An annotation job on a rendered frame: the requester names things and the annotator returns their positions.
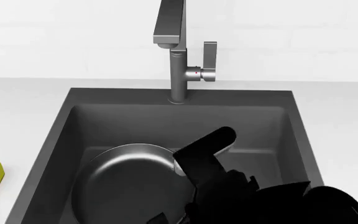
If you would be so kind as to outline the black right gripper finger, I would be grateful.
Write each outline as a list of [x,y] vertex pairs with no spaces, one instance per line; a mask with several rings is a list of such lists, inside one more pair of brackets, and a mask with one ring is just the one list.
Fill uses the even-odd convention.
[[[198,219],[198,205],[194,202],[188,203],[185,205],[185,213],[179,219],[177,224],[196,224]],[[147,224],[169,224],[169,221],[165,214],[161,212],[157,216],[154,216]]]
[[225,169],[214,154],[176,152],[176,175],[186,177],[197,189],[220,173]]

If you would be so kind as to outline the dark grey frying pan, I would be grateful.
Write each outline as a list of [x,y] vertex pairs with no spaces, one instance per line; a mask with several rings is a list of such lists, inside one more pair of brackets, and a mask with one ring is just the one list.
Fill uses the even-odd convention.
[[224,153],[236,141],[224,126],[199,138],[169,130],[146,130],[114,140],[114,147],[84,164],[71,192],[77,224],[147,224],[161,212],[177,224],[195,196],[186,177],[176,175],[175,152]]

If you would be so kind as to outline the dark grey kitchen sink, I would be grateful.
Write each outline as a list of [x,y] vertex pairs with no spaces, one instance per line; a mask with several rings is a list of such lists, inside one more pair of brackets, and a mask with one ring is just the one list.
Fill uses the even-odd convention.
[[190,90],[181,105],[167,89],[72,88],[5,224],[76,224],[69,199],[85,162],[116,146],[176,150],[222,127],[234,147],[218,159],[254,176],[260,188],[324,184],[290,91]]

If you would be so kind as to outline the grey metal faucet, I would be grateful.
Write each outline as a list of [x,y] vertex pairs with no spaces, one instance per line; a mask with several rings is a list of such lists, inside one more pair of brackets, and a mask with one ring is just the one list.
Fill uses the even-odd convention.
[[186,101],[186,0],[161,0],[153,43],[170,51],[170,96],[173,104]]

